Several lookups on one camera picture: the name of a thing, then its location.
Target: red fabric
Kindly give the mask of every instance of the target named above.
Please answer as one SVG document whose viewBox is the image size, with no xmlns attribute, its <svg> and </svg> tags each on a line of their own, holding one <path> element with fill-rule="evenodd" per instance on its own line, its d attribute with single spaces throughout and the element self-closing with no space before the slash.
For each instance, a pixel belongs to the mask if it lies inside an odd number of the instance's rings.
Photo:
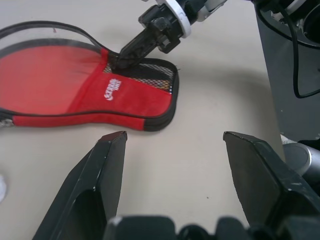
<svg viewBox="0 0 320 240">
<path fill-rule="evenodd" d="M 25 114 L 65 114 L 101 63 L 95 51 L 38 46 L 0 58 L 0 107 Z"/>
<path fill-rule="evenodd" d="M 114 89 L 112 82 L 114 80 L 119 83 L 117 89 Z M 106 93 L 110 85 L 113 90 Z M 81 96 L 77 99 L 78 103 L 73 104 L 69 113 L 115 111 L 143 117 L 155 117 L 168 110 L 171 98 L 170 93 L 156 87 L 128 77 L 102 72 L 85 89 L 85 95 L 83 98 Z"/>
<path fill-rule="evenodd" d="M 92 113 L 84 115 L 56 117 L 14 116 L 13 122 L 16 126 L 44 128 L 78 125 L 86 123 L 108 123 L 121 125 L 124 127 L 142 131 L 144 130 L 145 120 L 142 118 L 122 116 L 109 113 Z"/>
</svg>

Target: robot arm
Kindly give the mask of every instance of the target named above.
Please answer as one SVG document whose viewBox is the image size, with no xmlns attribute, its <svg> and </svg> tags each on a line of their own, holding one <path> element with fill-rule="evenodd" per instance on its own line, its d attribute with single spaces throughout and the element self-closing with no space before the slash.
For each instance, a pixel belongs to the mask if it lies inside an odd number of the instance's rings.
<svg viewBox="0 0 320 240">
<path fill-rule="evenodd" d="M 138 21 L 144 30 L 130 41 L 111 63 L 112 68 L 125 69 L 138 64 L 156 47 L 169 53 L 180 38 L 191 34 L 191 25 L 203 22 L 227 0 L 156 0 Z M 302 29 L 304 35 L 320 43 L 320 0 L 251 0 L 257 11 L 271 11 L 273 18 L 286 22 L 292 29 Z"/>
</svg>

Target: table surface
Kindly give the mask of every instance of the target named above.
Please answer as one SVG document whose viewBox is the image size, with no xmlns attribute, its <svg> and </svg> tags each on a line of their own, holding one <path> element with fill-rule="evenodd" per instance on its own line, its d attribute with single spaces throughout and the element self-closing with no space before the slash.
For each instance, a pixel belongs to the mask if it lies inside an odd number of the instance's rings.
<svg viewBox="0 0 320 240">
<path fill-rule="evenodd" d="M 0 28 L 51 20 L 76 25 L 120 51 L 154 1 L 2 0 Z M 0 238 L 32 239 L 70 170 L 102 136 L 127 130 L 119 215 L 165 215 L 213 232 L 222 216 L 247 224 L 233 185 L 224 131 L 268 141 L 282 153 L 254 6 L 230 0 L 170 54 L 180 89 L 172 123 L 154 133 L 108 124 L 0 130 Z"/>
</svg>

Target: white ring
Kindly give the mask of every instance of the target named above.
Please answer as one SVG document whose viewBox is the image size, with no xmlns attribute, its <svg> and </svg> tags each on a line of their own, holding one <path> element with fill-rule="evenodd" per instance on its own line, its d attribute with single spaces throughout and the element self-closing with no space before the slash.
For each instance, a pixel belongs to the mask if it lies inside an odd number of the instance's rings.
<svg viewBox="0 0 320 240">
<path fill-rule="evenodd" d="M 182 28 L 182 38 L 185 39 L 188 37 L 191 34 L 191 25 L 185 11 L 182 9 L 179 3 L 177 3 L 176 0 L 156 0 L 156 2 L 158 5 L 165 4 L 173 12 Z"/>
</svg>

